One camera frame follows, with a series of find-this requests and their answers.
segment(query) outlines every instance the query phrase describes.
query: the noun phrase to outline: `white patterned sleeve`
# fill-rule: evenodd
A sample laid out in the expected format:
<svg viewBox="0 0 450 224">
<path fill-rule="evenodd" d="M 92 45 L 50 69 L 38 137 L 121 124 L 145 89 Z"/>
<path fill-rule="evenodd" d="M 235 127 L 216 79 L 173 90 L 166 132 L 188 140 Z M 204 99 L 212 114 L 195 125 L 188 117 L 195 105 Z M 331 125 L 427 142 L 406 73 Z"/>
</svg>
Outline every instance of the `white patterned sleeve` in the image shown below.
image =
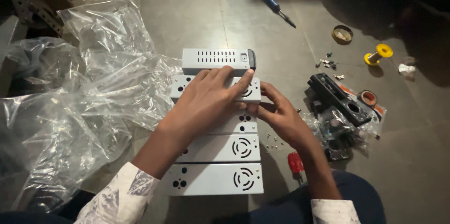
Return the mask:
<svg viewBox="0 0 450 224">
<path fill-rule="evenodd" d="M 158 179 L 128 162 L 108 186 L 82 208 L 75 223 L 136 223 L 142 217 L 158 183 Z"/>
<path fill-rule="evenodd" d="M 314 224 L 360 224 L 351 200 L 312 199 Z"/>
</svg>

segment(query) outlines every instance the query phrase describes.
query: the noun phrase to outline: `gray floor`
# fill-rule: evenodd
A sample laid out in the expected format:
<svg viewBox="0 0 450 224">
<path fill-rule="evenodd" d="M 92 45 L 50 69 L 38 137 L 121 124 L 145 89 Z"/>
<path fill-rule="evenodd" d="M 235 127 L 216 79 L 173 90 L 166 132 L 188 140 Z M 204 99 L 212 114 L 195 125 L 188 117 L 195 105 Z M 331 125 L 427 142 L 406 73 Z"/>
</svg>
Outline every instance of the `gray floor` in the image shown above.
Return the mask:
<svg viewBox="0 0 450 224">
<path fill-rule="evenodd" d="M 101 0 L 74 0 L 76 5 Z M 369 89 L 388 110 L 382 137 L 371 142 L 368 157 L 354 151 L 341 163 L 368 180 L 380 193 L 390 223 L 445 223 L 450 205 L 450 24 L 430 17 L 398 33 L 390 25 L 393 8 L 376 0 L 276 0 L 296 23 L 290 27 L 260 0 L 136 0 L 157 50 L 181 58 L 183 48 L 249 48 L 257 55 L 256 76 L 272 83 L 298 108 L 305 105 L 308 78 L 333 73 L 314 65 L 333 52 L 342 63 L 346 86 Z M 334 42 L 335 25 L 352 28 L 350 45 Z M 394 49 L 391 59 L 370 69 L 363 55 L 384 42 Z M 411 55 L 418 61 L 415 81 L 397 73 L 397 65 Z M 260 135 L 275 135 L 264 123 Z M 287 164 L 287 145 L 262 152 L 263 195 L 175 197 L 157 195 L 141 223 L 208 223 L 235 212 L 256 209 L 298 187 Z M 135 152 L 142 142 L 137 142 Z"/>
</svg>

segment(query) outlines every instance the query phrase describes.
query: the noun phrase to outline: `finger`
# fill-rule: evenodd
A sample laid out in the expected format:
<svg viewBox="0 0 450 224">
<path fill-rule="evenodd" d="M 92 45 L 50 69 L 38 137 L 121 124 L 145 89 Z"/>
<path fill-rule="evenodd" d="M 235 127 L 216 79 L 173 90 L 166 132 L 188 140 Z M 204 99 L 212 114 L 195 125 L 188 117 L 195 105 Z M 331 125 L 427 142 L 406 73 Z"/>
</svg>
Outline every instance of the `finger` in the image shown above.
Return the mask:
<svg viewBox="0 0 450 224">
<path fill-rule="evenodd" d="M 272 84 L 260 82 L 261 95 L 267 96 L 274 104 L 279 105 L 280 100 L 284 97 Z"/>
<path fill-rule="evenodd" d="M 204 69 L 202 71 L 200 71 L 195 77 L 194 79 L 192 79 L 191 84 L 192 83 L 198 83 L 199 81 L 203 80 L 208 74 L 209 74 L 209 70 L 208 69 Z"/>
<path fill-rule="evenodd" d="M 263 107 L 264 109 L 266 109 L 267 111 L 272 112 L 272 113 L 275 113 L 275 111 L 277 110 L 275 105 L 273 105 L 271 103 L 260 102 L 259 106 Z"/>
<path fill-rule="evenodd" d="M 209 74 L 205 77 L 205 79 L 208 80 L 208 81 L 214 80 L 214 78 L 215 78 L 216 75 L 219 73 L 219 71 L 220 71 L 219 68 L 213 68 L 213 69 L 211 69 L 211 71 L 210 71 Z"/>
<path fill-rule="evenodd" d="M 222 85 L 223 85 L 225 83 L 225 81 L 232 76 L 232 74 L 233 74 L 233 68 L 231 66 L 224 66 L 224 67 L 222 67 L 222 69 L 220 69 L 215 80 L 218 83 L 222 83 Z"/>
<path fill-rule="evenodd" d="M 264 107 L 259 106 L 257 104 L 247 104 L 247 110 L 254 116 L 259 119 L 262 119 L 264 122 L 268 123 L 272 126 L 275 123 L 276 115 L 266 109 Z"/>
<path fill-rule="evenodd" d="M 239 79 L 239 81 L 231 86 L 228 90 L 231 92 L 233 98 L 239 96 L 244 90 L 248 87 L 251 80 L 253 79 L 253 74 L 255 71 L 253 69 L 249 69 L 245 72 L 245 74 Z"/>
</svg>

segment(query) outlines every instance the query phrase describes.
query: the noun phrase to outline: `black plastic part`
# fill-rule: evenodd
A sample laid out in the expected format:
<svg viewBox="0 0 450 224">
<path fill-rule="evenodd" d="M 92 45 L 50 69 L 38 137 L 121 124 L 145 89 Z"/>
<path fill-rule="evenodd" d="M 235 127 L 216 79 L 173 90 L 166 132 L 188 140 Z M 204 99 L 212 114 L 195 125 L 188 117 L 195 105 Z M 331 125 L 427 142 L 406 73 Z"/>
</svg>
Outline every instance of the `black plastic part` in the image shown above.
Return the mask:
<svg viewBox="0 0 450 224">
<path fill-rule="evenodd" d="M 323 105 L 335 106 L 354 126 L 358 127 L 372 119 L 327 74 L 318 73 L 311 76 L 308 84 Z"/>
<path fill-rule="evenodd" d="M 248 49 L 248 64 L 250 65 L 250 68 L 253 69 L 253 71 L 256 71 L 256 55 L 253 50 Z"/>
</svg>

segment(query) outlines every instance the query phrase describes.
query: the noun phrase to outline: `plastic bag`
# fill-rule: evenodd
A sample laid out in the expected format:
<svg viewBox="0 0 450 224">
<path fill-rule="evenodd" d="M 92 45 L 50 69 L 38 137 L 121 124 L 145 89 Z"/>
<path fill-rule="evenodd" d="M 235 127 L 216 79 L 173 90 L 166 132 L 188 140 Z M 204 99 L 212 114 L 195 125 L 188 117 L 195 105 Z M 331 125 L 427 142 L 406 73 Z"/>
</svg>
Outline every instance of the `plastic bag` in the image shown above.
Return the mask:
<svg viewBox="0 0 450 224">
<path fill-rule="evenodd" d="M 2 211 L 57 209 L 87 177 L 117 159 L 134 134 L 147 135 L 173 106 L 171 78 L 182 73 L 180 60 L 154 54 L 131 0 L 59 14 L 80 40 L 83 63 L 76 57 L 68 64 L 48 57 L 52 60 L 45 65 L 54 67 L 42 70 L 40 65 L 38 71 L 47 73 L 34 76 L 57 83 L 48 84 L 48 92 L 0 99 Z M 33 51 L 39 60 L 47 48 L 62 49 L 62 56 L 70 58 L 76 51 L 48 38 L 14 47 Z"/>
</svg>

